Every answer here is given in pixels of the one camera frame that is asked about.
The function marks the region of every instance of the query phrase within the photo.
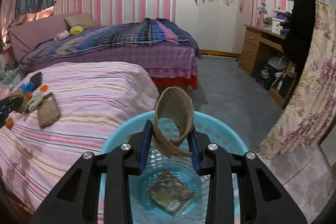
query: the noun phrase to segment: drawer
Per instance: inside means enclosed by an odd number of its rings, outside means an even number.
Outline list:
[[[260,40],[260,33],[255,33],[246,30],[245,33],[245,41],[252,43],[253,45],[259,46],[259,40]]]
[[[242,64],[247,70],[252,71],[255,60],[251,57],[248,57],[246,54],[242,53],[240,55],[239,63]]]
[[[258,47],[245,41],[243,45],[243,53],[255,60],[258,53]]]

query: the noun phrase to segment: bed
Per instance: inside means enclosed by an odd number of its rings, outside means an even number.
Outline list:
[[[148,73],[135,64],[66,62],[40,71],[42,84],[55,95],[61,118],[40,129],[36,111],[26,121],[12,112],[14,126],[0,129],[2,179],[32,211],[81,154],[98,154],[118,126],[153,110],[159,95]]]
[[[20,60],[25,71],[60,62],[123,61],[145,68],[158,87],[178,85],[197,89],[198,46],[173,22],[146,18],[139,23],[93,28],[54,42],[58,33],[67,30],[64,18],[73,14],[39,19],[9,30],[15,59]]]

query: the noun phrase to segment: metal screw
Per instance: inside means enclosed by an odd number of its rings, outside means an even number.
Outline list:
[[[123,143],[121,146],[120,146],[121,150],[130,150],[131,149],[131,145],[129,143]]]
[[[217,150],[218,149],[218,145],[215,144],[215,143],[210,143],[208,145],[208,149],[210,149],[210,150]]]
[[[248,159],[250,159],[250,160],[254,160],[255,157],[256,157],[256,155],[255,155],[255,153],[253,153],[253,152],[247,152],[247,153],[246,153],[246,157],[247,157]]]
[[[85,152],[83,154],[83,158],[86,159],[86,160],[88,160],[88,159],[90,159],[92,157],[93,157],[93,153],[92,152]]]

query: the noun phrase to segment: orange toy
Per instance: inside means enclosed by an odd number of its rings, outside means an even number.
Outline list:
[[[33,95],[32,95],[31,92],[27,92],[26,94],[27,94],[27,99],[28,99],[28,100],[30,100],[30,99],[33,97]]]
[[[47,91],[48,90],[48,85],[43,85],[42,87],[40,87],[40,91]]]
[[[14,122],[13,122],[13,118],[12,118],[12,117],[9,117],[9,118],[6,120],[6,127],[7,127],[8,129],[10,129],[10,128],[13,127],[13,124],[14,124]]]

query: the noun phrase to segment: pink headboard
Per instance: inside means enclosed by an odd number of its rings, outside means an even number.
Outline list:
[[[9,29],[14,57],[20,61],[38,43],[53,39],[58,33],[68,30],[64,18],[78,13],[41,18]]]

